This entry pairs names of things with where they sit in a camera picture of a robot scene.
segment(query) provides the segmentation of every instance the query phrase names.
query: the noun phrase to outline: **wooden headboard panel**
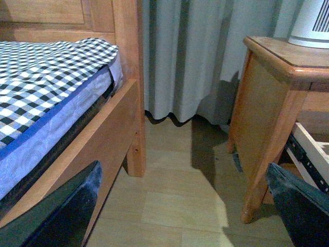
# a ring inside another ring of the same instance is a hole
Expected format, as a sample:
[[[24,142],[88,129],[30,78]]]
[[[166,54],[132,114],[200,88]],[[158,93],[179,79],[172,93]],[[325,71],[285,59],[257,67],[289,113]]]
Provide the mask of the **wooden headboard panel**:
[[[110,0],[1,0],[0,40],[53,42],[104,37],[115,43]]]

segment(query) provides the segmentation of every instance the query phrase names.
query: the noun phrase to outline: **bed post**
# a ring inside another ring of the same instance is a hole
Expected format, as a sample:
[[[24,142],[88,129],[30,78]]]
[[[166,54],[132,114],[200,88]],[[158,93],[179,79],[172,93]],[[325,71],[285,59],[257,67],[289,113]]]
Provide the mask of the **bed post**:
[[[123,63],[127,63],[127,79],[138,83],[137,130],[127,152],[128,174],[142,177],[145,173],[145,118],[143,83],[142,0],[113,0],[116,44]]]

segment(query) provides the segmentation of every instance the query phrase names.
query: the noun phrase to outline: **checkered bedsheet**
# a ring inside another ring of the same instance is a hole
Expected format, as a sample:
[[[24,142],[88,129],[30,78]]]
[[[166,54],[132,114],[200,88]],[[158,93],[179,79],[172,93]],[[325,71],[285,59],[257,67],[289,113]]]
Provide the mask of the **checkered bedsheet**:
[[[117,51],[100,39],[0,42],[0,149],[114,60]]]

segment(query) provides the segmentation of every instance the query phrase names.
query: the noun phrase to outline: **blue mattress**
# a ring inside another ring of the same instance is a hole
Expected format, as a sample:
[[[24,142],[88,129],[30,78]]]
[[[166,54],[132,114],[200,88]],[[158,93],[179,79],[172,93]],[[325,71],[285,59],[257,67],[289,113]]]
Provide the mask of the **blue mattress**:
[[[114,90],[117,90],[122,82],[119,55],[0,151],[0,200],[106,91],[112,82],[109,70],[114,80]]]

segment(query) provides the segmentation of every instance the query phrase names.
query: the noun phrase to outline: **black object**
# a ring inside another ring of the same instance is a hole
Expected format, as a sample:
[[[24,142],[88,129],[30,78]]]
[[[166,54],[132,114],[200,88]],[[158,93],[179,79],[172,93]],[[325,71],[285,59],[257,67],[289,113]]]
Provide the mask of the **black object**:
[[[267,182],[276,209],[297,247],[329,246],[329,196],[271,163]]]
[[[29,211],[0,228],[0,246],[81,246],[102,180],[94,161]]]

